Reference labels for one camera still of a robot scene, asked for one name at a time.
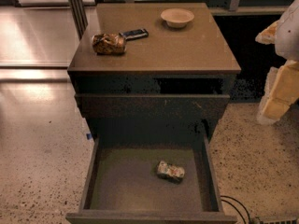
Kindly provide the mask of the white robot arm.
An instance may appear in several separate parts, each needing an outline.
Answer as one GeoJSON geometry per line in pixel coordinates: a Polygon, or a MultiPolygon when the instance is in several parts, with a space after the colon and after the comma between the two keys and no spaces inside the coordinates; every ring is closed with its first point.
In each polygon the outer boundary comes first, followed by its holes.
{"type": "Polygon", "coordinates": [[[259,104],[257,121],[272,125],[299,99],[299,0],[294,0],[278,21],[258,33],[255,41],[273,44],[276,55],[286,60],[280,68],[270,68],[259,104]]]}

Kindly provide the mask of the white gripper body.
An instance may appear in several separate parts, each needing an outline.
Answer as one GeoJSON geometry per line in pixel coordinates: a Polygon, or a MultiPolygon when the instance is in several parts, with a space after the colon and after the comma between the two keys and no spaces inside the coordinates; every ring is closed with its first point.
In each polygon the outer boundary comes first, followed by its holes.
{"type": "Polygon", "coordinates": [[[257,121],[272,125],[279,121],[299,99],[299,62],[287,60],[267,74],[264,96],[259,104],[257,121]]]}

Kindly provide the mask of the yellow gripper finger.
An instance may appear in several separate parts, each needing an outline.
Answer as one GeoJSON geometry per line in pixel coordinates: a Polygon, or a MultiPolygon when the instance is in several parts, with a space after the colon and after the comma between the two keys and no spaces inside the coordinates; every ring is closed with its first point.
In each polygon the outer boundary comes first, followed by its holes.
{"type": "Polygon", "coordinates": [[[277,72],[262,114],[279,120],[299,99],[299,62],[286,62],[277,72]]]}
{"type": "Polygon", "coordinates": [[[255,41],[261,44],[270,45],[274,44],[276,41],[276,31],[277,31],[278,22],[274,21],[267,28],[263,29],[255,37],[255,41]]]}

